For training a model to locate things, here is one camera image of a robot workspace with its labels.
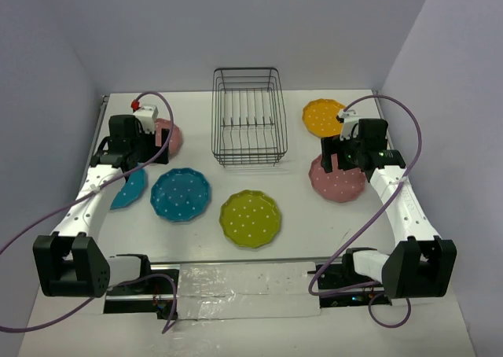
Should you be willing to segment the pink dotted plate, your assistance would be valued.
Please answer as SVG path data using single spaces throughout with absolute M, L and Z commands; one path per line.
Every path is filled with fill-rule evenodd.
M 161 147 L 164 144 L 164 140 L 167 137 L 167 134 L 172 131 L 171 138 L 168 146 L 168 156 L 170 158 L 176 156 L 178 151 L 180 150 L 183 137 L 182 132 L 178 126 L 171 125 L 170 120 L 166 120 L 163 118 L 157 118 L 155 122 L 155 146 Z
M 332 172 L 321 166 L 322 155 L 310 164 L 308 177 L 314 191 L 328 201 L 344 203 L 357 199 L 367 183 L 365 175 L 357 168 L 347 171 L 338 168 L 337 155 L 332 155 Z

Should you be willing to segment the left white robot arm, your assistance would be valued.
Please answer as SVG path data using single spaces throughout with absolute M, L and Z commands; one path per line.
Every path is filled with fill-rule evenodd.
M 35 239 L 33 253 L 46 296 L 103 296 L 111 287 L 128 285 L 136 293 L 154 282 L 144 254 L 107 257 L 96 239 L 119 191 L 146 164 L 169 161 L 173 126 L 142 122 L 133 115 L 113 116 L 109 134 L 90 158 L 86 178 L 65 217 L 48 235 Z

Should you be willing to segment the blue dotted plate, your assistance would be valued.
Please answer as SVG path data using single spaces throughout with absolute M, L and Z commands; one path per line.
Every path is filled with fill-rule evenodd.
M 211 202 L 211 186 L 192 168 L 173 168 L 162 174 L 151 188 L 154 212 L 171 223 L 188 223 L 202 215 Z
M 139 200 L 148 185 L 148 177 L 145 169 L 136 171 L 129 176 L 127 182 L 115 196 L 110 210 L 120 210 L 129 207 Z

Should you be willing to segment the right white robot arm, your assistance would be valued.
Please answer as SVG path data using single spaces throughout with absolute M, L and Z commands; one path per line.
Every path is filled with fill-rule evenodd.
M 385 206 L 395 239 L 389 255 L 373 248 L 351 248 L 345 252 L 343 281 L 358 287 L 367 278 L 381 283 L 391 299 L 441 297 L 446 294 L 457 249 L 453 241 L 440 237 L 429 223 L 406 174 L 399 151 L 387 146 L 387 121 L 352 116 L 338 117 L 340 134 L 321 140 L 321 166 L 358 169 Z

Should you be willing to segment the green dotted plate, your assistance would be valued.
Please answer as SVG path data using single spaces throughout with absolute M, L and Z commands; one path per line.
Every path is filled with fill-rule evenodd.
M 281 229 L 276 201 L 259 190 L 232 194 L 222 205 L 219 224 L 223 234 L 241 248 L 261 248 Z

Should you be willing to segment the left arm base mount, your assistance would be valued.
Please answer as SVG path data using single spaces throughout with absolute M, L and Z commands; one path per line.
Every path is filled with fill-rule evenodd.
M 133 285 L 121 285 L 107 291 L 103 313 L 155 314 L 159 320 L 168 320 L 173 303 L 171 283 L 160 277 L 149 278 Z

